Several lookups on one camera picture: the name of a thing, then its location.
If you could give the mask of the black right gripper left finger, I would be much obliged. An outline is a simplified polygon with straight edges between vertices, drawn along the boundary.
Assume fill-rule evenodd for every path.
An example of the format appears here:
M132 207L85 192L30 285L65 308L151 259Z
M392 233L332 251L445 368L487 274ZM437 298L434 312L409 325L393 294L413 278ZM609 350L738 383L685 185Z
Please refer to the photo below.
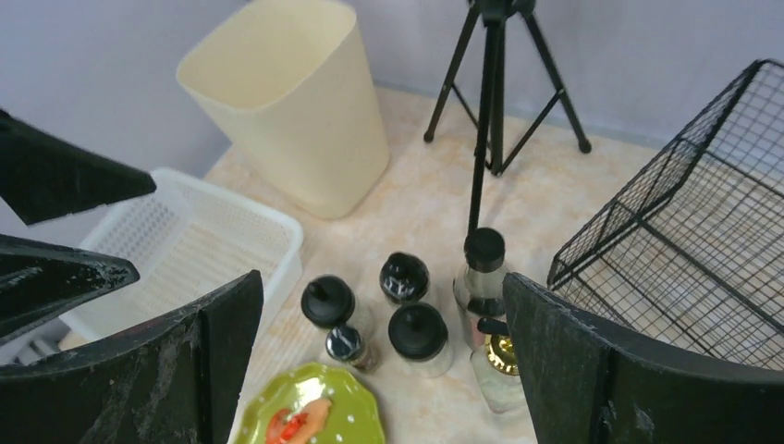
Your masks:
M251 271L109 337L1 370L5 443L225 443L263 309Z

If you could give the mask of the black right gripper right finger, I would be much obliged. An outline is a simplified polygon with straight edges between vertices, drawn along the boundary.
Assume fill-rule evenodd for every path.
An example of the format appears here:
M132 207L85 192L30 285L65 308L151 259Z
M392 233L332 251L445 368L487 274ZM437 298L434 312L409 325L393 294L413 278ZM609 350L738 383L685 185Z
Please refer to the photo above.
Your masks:
M529 278L503 282L541 443L779 443L783 375L672 346Z

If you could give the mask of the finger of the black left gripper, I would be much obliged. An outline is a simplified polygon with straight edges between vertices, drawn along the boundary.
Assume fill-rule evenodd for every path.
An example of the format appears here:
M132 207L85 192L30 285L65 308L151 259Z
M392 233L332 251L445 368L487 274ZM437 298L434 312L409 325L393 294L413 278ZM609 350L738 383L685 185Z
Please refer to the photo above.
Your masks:
M130 261L1 236L1 344L140 279Z
M27 226L156 191L150 173L1 112L1 198Z

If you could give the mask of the glass bottle gold stopper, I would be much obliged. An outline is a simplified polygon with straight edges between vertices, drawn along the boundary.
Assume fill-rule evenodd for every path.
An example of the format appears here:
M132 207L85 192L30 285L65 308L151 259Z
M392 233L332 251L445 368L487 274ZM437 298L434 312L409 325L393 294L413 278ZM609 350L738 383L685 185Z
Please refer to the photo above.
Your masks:
M485 402L496 414L517 413L527 407L518 359L501 320L481 317L477 330L483 341L472 351L472 369Z

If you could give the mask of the tall sauce bottle black cap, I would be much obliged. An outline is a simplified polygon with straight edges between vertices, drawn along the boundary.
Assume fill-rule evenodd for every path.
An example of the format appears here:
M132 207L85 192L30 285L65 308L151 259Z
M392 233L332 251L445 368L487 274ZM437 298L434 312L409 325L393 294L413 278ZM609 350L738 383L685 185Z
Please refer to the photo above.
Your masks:
M453 279L453 295L463 338L471 350L484 344L484 333L478 329L482 317L506 320L505 255L505 240L493 228L477 228L464 241L466 265Z

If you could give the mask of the black-lid jar white beads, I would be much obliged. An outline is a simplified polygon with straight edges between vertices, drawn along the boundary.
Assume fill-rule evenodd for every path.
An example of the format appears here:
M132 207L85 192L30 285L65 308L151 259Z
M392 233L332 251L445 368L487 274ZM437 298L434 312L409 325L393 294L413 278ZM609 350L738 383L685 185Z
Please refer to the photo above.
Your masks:
M322 275L311 280L301 294L300 309L312 324L324 331L345 324L358 330L364 338L373 336L374 320L369 305L341 277Z

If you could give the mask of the black-lid clear jar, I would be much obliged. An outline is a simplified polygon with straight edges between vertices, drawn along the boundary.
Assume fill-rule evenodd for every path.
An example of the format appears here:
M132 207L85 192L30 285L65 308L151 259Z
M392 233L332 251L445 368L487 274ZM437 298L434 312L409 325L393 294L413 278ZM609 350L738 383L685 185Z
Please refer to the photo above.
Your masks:
M453 364L454 348L447 324L429 303L401 305L389 319L387 335L398 357L414 375L436 378Z

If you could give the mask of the shiny black-lid spice jar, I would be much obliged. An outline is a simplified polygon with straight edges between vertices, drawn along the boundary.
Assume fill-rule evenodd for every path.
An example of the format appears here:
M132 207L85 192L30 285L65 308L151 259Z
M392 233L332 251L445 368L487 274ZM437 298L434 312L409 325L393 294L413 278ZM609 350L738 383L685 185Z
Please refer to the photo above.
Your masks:
M416 255L391 253L380 270L379 285L385 300L392 306L414 302L439 306L429 269Z

